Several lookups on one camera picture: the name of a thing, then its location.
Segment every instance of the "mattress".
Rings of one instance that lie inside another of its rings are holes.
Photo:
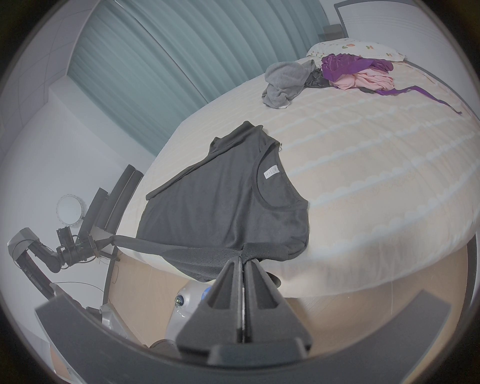
[[[309,201],[307,249],[293,260],[262,261],[280,279],[285,297],[374,287],[451,254],[478,227],[479,121],[421,70],[394,63],[391,74],[397,89],[418,85],[463,114],[414,91],[380,96],[335,88],[307,88],[288,108],[272,109],[261,101],[261,75],[176,129],[140,182],[117,233],[134,237],[145,195],[203,159],[214,137],[248,120],[282,143],[282,165]],[[158,255],[122,251],[187,277]]]

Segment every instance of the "headboard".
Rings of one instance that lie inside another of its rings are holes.
[[[396,49],[449,86],[480,116],[480,97],[461,58],[412,0],[347,0],[334,7],[345,36]]]

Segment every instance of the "teal curtain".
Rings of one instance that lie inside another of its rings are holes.
[[[305,56],[325,25],[319,0],[102,0],[68,75],[157,154],[208,102]]]

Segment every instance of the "purple garment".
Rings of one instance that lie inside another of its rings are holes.
[[[389,72],[393,70],[393,64],[388,60],[364,59],[360,56],[350,55],[349,53],[340,53],[338,55],[331,53],[330,55],[322,58],[322,73],[324,75],[324,78],[331,82],[337,81],[343,75],[353,75],[367,68],[375,68],[381,71]],[[456,111],[446,101],[437,99],[436,97],[425,91],[423,88],[416,85],[400,90],[395,88],[391,91],[378,90],[376,91],[376,93],[383,96],[396,96],[401,93],[408,92],[409,90],[420,92],[421,94],[427,96],[432,100],[449,106],[459,115],[462,114],[462,112]]]
[[[393,70],[393,64],[387,60],[364,59],[349,53],[338,55],[331,53],[322,58],[324,78],[332,82],[337,81],[342,75],[353,75],[367,68],[388,72]]]

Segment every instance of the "pink garment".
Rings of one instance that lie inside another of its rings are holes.
[[[388,76],[388,72],[376,68],[367,68],[358,73],[342,75],[337,81],[331,81],[330,84],[344,90],[365,87],[373,91],[390,91],[395,87],[393,78]]]

